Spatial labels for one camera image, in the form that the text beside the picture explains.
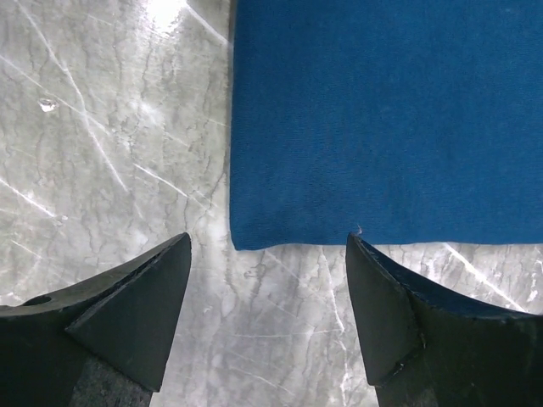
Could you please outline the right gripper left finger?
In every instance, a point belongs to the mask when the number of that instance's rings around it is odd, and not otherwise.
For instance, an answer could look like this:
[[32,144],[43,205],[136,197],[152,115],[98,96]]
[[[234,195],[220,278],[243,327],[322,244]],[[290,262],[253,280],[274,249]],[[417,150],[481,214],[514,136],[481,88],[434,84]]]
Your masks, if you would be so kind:
[[165,376],[190,267],[183,233],[82,282],[4,305],[2,405],[149,405]]

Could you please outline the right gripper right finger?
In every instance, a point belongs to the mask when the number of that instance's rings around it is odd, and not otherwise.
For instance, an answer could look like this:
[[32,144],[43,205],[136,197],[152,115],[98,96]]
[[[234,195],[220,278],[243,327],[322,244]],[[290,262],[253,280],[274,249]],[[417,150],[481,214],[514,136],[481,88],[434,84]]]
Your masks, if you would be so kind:
[[355,235],[346,275],[367,382],[382,406],[539,406],[542,319],[469,298]]

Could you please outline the dark blue t-shirt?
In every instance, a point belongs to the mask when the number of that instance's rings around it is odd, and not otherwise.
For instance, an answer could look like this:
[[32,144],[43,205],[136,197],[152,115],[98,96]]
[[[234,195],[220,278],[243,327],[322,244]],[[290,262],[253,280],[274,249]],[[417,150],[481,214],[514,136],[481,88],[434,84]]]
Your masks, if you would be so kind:
[[235,22],[236,249],[541,242],[541,2],[241,1]]

